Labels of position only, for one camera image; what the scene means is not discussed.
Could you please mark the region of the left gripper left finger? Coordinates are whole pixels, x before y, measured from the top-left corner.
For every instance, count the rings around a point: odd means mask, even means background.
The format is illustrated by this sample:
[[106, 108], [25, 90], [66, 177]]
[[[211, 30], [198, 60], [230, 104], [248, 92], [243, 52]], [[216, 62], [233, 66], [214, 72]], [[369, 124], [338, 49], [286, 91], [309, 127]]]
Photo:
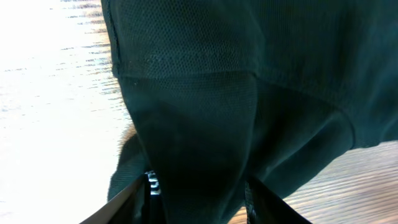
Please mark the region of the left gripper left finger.
[[146, 172], [81, 224], [165, 224], [160, 195], [155, 172]]

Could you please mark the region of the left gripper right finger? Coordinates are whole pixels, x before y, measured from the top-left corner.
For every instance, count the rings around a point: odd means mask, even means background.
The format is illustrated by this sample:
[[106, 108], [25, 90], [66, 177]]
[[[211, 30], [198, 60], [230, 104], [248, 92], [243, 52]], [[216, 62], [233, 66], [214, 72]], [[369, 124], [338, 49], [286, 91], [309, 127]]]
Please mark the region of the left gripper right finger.
[[249, 224], [312, 224], [254, 177], [246, 182], [245, 207]]

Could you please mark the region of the black polo shirt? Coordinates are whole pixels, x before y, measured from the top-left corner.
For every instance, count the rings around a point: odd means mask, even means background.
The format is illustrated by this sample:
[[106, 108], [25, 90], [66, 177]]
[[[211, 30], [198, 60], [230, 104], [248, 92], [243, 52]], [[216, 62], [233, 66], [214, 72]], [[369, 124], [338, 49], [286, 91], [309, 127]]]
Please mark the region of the black polo shirt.
[[227, 223], [253, 178], [285, 198], [397, 139], [395, 0], [104, 0], [136, 133], [108, 198], [146, 172], [152, 220]]

